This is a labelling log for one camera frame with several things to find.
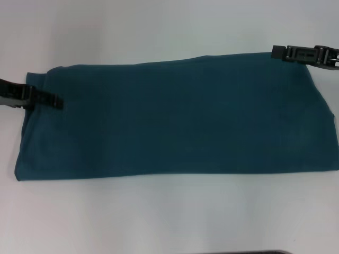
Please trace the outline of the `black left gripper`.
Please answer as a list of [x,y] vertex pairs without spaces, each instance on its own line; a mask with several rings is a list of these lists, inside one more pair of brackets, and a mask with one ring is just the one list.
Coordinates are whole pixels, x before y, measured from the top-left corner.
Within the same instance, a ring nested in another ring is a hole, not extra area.
[[0,105],[27,109],[36,104],[58,110],[64,108],[64,100],[56,94],[41,91],[26,84],[0,79]]

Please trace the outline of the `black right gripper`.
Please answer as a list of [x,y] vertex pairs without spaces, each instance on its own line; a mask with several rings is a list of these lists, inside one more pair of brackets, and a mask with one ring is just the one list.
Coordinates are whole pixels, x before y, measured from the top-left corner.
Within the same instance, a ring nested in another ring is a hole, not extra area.
[[316,66],[321,64],[321,68],[323,69],[339,70],[339,49],[326,46],[321,46],[320,48],[323,50],[321,57],[319,57],[320,50],[315,47],[274,45],[271,58],[303,65]]

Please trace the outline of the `teal t-shirt with FREE print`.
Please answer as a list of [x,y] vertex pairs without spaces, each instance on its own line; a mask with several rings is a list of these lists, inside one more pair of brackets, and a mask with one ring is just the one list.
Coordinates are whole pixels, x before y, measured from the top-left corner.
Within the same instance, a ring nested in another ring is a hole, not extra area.
[[64,108],[26,112],[19,181],[339,170],[334,115],[307,67],[269,53],[57,67],[26,82]]

